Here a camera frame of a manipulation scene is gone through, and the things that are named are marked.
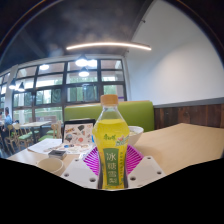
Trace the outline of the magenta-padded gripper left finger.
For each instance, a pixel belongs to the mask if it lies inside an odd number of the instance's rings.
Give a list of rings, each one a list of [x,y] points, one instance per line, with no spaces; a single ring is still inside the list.
[[[100,172],[98,150],[93,148],[88,153],[73,159],[61,177],[84,188],[101,189],[102,175]]]

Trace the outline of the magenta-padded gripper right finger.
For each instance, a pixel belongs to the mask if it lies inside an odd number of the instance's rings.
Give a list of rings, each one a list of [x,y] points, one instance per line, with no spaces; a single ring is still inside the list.
[[[125,170],[125,186],[128,189],[143,187],[165,177],[164,171],[152,156],[144,156],[131,145],[127,147]]]

